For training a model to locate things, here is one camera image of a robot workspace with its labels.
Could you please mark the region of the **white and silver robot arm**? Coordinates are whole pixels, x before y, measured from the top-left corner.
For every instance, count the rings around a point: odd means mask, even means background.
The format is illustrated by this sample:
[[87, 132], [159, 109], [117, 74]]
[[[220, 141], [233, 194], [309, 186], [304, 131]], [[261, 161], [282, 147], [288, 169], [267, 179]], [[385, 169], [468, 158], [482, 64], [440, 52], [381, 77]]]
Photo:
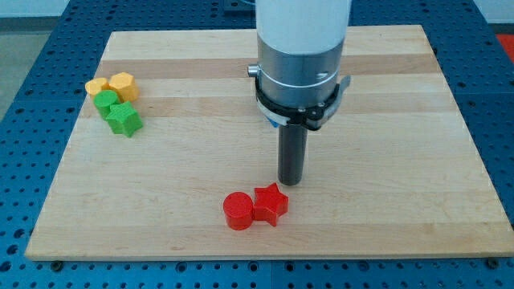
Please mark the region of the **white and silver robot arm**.
[[337, 112], [350, 84], [339, 74], [351, 7], [351, 0], [255, 1], [258, 60], [247, 73], [260, 111], [279, 127], [284, 185], [300, 183], [308, 132]]

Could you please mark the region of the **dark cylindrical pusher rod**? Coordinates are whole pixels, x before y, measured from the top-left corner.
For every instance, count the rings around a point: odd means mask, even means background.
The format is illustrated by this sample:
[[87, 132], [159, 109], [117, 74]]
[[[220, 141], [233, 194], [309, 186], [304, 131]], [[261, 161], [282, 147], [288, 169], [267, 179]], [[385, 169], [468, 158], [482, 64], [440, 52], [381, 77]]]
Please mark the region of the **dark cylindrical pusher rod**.
[[279, 127], [278, 179], [284, 185], [297, 185], [302, 179], [307, 136], [301, 125]]

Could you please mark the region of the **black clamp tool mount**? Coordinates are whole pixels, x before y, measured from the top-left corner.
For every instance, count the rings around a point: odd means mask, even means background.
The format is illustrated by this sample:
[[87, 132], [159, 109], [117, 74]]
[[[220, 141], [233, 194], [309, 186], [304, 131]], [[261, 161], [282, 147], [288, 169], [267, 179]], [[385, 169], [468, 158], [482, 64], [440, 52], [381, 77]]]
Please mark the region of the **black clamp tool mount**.
[[341, 106], [343, 94], [351, 84], [347, 75], [336, 85], [328, 99], [311, 107], [294, 108], [273, 102], [259, 87], [255, 80], [255, 97], [259, 110], [276, 126], [300, 125], [308, 130], [319, 130], [332, 118]]

